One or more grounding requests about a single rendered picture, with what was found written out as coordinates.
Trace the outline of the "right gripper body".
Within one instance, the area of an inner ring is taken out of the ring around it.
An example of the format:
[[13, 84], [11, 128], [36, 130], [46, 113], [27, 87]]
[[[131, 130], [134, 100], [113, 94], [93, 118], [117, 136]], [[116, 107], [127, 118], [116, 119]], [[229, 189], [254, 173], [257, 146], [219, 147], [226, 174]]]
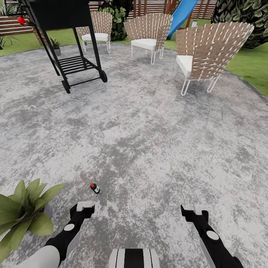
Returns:
[[202, 210], [202, 215], [196, 215], [193, 210], [188, 210], [185, 212], [185, 219], [188, 222], [193, 222], [193, 224], [196, 227], [196, 224], [200, 221], [205, 221], [208, 223], [208, 212], [205, 210]]

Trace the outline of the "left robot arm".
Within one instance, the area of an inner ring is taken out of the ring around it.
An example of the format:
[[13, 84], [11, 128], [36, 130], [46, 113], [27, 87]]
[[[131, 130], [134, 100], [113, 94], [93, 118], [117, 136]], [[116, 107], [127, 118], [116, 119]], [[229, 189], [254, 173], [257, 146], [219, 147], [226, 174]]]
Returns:
[[79, 201], [70, 210], [70, 221], [54, 238], [50, 238], [44, 247], [13, 268], [58, 268], [80, 238], [80, 228], [85, 218], [95, 211], [94, 201]]

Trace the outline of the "insectifuge atomizer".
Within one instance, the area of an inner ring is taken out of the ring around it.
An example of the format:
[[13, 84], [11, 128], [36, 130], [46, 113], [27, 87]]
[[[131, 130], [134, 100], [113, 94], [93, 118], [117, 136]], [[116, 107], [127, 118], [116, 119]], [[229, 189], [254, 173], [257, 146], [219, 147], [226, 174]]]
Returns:
[[98, 194], [100, 192], [100, 189], [96, 184], [93, 184], [90, 188], [95, 192], [95, 194]]

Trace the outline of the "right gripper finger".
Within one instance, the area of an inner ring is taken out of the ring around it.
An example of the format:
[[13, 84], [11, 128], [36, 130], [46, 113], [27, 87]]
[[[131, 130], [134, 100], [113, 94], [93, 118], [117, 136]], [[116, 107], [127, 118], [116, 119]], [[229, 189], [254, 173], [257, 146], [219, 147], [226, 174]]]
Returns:
[[182, 213], [182, 216], [185, 216], [185, 212], [188, 211], [188, 210], [184, 210], [184, 208], [182, 207], [181, 205], [181, 213]]

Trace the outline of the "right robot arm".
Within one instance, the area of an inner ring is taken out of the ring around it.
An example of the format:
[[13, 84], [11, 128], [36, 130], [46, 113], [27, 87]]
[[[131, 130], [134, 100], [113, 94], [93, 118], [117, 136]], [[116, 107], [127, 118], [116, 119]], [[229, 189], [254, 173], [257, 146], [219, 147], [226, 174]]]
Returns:
[[232, 256], [223, 246], [220, 236], [208, 225], [208, 212], [211, 204], [194, 204], [194, 210], [184, 210], [182, 216], [186, 221], [193, 222], [199, 236], [200, 246], [211, 268], [244, 268], [236, 256]]

